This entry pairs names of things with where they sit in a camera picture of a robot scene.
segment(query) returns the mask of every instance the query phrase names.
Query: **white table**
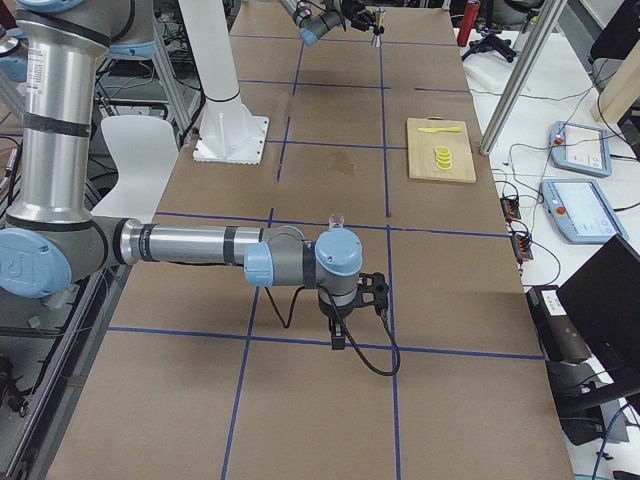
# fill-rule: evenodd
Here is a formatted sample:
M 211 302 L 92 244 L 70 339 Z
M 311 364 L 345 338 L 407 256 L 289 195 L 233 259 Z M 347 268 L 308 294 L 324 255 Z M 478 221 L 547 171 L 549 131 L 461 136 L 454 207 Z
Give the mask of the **white table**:
M 515 40 L 516 36 L 516 32 L 504 32 L 501 38 Z M 471 36 L 471 40 L 477 38 L 477 34 Z M 465 61 L 469 87 L 472 89 L 476 113 L 483 130 L 493 114 L 499 96 L 478 92 L 501 93 L 513 66 L 514 64 L 507 63 L 495 52 L 471 55 Z M 585 92 L 585 96 L 563 101 L 521 97 L 491 152 L 491 166 L 497 169 L 494 171 L 495 179 L 506 179 L 518 187 L 520 194 L 535 196 L 534 191 L 514 182 L 513 171 L 516 172 L 519 181 L 531 186 L 533 190 L 538 189 L 543 178 L 593 178 L 554 168 L 547 164 L 548 151 L 544 150 L 514 147 L 512 158 L 509 159 L 509 149 L 515 143 L 535 147 L 547 146 L 551 125 L 556 121 L 566 121 L 574 111 L 572 122 L 606 128 L 591 117 L 590 108 L 596 102 L 598 93 L 595 88 L 588 91 L 590 86 L 591 80 L 568 40 L 560 34 L 552 34 L 522 94 L 557 99 Z M 618 138 L 609 139 L 609 145 L 613 154 L 633 156 L 629 146 Z M 606 179 L 598 179 L 598 184 L 614 208 L 636 203 L 640 201 L 640 163 L 634 160 L 614 159 L 613 174 Z M 502 191 L 503 185 L 496 185 L 498 192 Z M 513 190 L 507 186 L 506 192 L 513 193 Z M 560 260 L 562 269 L 554 283 L 562 284 L 598 250 L 599 246 L 569 244 L 552 224 L 544 206 L 538 205 L 535 208 L 534 205 L 533 198 L 521 199 L 523 221 L 529 228 L 533 228 L 534 241 L 547 247 Z M 631 245 L 640 251 L 640 207 L 621 212 L 618 216 L 629 233 Z M 533 255 L 534 261 L 524 265 L 523 285 L 549 282 L 558 272 L 556 261 L 543 249 L 534 245 Z M 593 368 L 596 372 L 602 370 L 597 361 L 593 362 Z M 606 374 L 601 379 L 611 380 Z M 627 417 L 635 421 L 631 414 L 627 413 Z M 614 459 L 603 460 L 598 475 L 612 478 L 613 470 L 640 473 L 640 429 L 629 427 L 627 431 L 630 443 L 607 444 L 605 451 L 613 455 Z M 591 475 L 600 443 L 600 440 L 597 440 L 575 447 L 567 440 L 574 472 Z

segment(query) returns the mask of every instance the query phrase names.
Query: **blue joint cap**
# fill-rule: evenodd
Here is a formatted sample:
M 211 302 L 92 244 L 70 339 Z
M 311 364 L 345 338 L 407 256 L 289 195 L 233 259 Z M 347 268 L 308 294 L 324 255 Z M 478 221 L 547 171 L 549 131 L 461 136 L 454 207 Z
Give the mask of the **blue joint cap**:
M 316 43 L 318 43 L 319 38 L 316 37 L 316 34 L 313 33 L 311 30 L 308 30 L 306 28 L 301 28 L 299 33 L 300 33 L 300 38 L 302 39 L 302 41 L 307 47 L 313 47 Z
M 154 41 L 111 45 L 109 57 L 115 60 L 150 60 L 156 53 Z
M 43 13 L 60 13 L 77 7 L 84 0 L 18 0 L 16 3 L 27 10 Z
M 27 36 L 20 28 L 10 28 L 7 30 L 7 35 L 13 38 L 17 38 L 18 40 L 26 40 Z
M 273 285 L 273 257 L 267 242 L 254 243 L 245 250 L 244 278 L 254 287 Z
M 42 298 L 71 284 L 71 266 L 42 235 L 21 228 L 0 231 L 0 287 L 27 298 Z
M 316 260 L 333 275 L 356 275 L 362 268 L 360 239 L 346 228 L 333 228 L 322 232 L 316 242 Z
M 0 69 L 12 82 L 22 83 L 27 81 L 27 62 L 22 58 L 0 58 Z

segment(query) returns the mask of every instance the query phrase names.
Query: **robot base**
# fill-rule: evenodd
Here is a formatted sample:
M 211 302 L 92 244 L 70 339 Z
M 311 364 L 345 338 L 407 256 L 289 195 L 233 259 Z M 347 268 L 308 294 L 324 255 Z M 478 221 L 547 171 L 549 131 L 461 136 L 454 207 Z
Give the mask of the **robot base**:
M 244 105 L 240 104 L 239 107 L 242 110 L 240 121 L 225 121 L 222 113 L 205 110 L 200 140 L 193 152 L 194 160 L 253 165 L 260 163 L 269 118 L 254 117 Z

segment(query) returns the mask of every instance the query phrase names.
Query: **red bottle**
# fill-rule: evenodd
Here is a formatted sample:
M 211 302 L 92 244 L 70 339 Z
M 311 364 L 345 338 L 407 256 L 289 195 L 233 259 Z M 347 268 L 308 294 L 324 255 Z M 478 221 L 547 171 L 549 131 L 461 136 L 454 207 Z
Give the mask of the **red bottle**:
M 464 9 L 464 18 L 460 25 L 460 31 L 458 32 L 458 46 L 464 47 L 469 40 L 469 34 L 471 29 L 476 24 L 476 18 L 478 18 L 478 10 L 480 9 L 480 2 L 478 0 L 469 0 L 467 6 Z

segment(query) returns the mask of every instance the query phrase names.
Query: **black tripod stand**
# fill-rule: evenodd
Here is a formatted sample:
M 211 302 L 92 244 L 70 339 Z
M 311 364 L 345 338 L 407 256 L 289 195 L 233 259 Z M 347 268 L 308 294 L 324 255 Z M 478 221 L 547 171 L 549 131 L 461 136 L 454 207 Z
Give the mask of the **black tripod stand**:
M 493 0 L 487 0 L 486 9 L 487 18 L 485 20 L 484 27 L 482 28 L 480 35 L 482 40 L 476 40 L 469 42 L 469 50 L 462 56 L 462 61 L 474 53 L 490 52 L 495 50 L 502 55 L 509 63 L 513 62 L 516 58 L 516 52 L 514 52 L 509 45 L 511 40 L 502 40 L 498 37 L 501 30 L 494 30 L 493 27 Z

